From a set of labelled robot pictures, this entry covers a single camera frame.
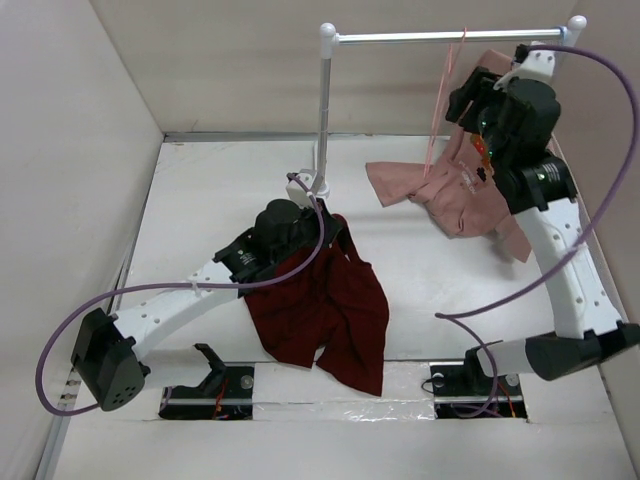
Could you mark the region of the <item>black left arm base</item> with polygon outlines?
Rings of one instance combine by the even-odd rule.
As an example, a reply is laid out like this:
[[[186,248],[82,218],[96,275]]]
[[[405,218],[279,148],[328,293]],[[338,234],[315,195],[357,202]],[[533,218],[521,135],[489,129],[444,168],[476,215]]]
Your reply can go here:
[[[255,365],[226,364],[206,343],[193,347],[207,360],[209,371],[196,386],[165,387],[159,417],[174,421],[252,420]]]

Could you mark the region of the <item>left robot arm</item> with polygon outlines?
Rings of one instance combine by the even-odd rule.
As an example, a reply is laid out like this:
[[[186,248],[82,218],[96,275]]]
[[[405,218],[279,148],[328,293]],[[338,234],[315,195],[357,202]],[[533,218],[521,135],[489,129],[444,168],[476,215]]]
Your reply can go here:
[[[319,202],[302,208],[276,199],[253,227],[216,252],[183,287],[163,287],[158,295],[112,315],[97,308],[81,323],[71,356],[73,367],[98,407],[106,412],[129,403],[150,374],[144,358],[162,341],[208,311],[258,287],[280,285],[281,264],[296,254],[305,268],[328,248],[341,222]]]

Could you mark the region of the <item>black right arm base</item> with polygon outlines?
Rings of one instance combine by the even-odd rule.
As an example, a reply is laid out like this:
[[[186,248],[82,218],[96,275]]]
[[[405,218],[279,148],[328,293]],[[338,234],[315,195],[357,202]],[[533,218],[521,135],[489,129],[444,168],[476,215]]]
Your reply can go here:
[[[496,380],[482,370],[472,372],[464,359],[437,360],[429,363],[429,377],[421,388],[433,397],[437,419],[463,419],[480,411],[477,418],[528,417],[520,378],[501,375]]]

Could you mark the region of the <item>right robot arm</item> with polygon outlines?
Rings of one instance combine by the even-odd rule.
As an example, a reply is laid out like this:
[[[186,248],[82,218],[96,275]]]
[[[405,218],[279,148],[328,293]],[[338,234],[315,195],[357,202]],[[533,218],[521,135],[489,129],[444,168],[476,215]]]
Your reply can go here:
[[[609,300],[583,234],[577,188],[548,147],[560,116],[547,83],[475,68],[449,97],[446,119],[470,134],[487,174],[524,233],[543,275],[554,329],[469,350],[462,381],[484,393],[498,376],[534,373],[556,380],[598,365],[639,343]]]

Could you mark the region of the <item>dark red t shirt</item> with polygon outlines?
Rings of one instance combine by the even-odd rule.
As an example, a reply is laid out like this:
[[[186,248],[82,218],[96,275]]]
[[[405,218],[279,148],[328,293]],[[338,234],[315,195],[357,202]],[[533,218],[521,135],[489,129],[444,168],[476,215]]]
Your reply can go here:
[[[334,218],[341,229],[329,247],[296,276],[246,295],[245,303],[263,349],[276,361],[317,366],[379,397],[389,304],[346,218]]]

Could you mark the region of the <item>pink wire hanger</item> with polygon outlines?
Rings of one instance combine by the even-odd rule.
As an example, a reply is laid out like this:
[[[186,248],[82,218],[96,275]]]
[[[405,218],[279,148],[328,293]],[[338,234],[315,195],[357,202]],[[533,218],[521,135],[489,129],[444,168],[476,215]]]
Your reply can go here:
[[[448,98],[449,83],[450,83],[452,74],[455,70],[459,55],[465,43],[466,36],[467,36],[467,28],[464,28],[459,42],[456,45],[454,45],[453,43],[450,43],[448,45],[447,56],[445,58],[443,69],[441,72],[438,95],[436,98],[436,104],[433,111],[433,116],[431,121],[431,130],[430,130],[429,140],[427,143],[426,158],[425,158],[425,164],[424,164],[424,170],[423,170],[424,178],[427,178],[431,169],[435,141],[438,136],[440,123],[443,115],[443,110]]]

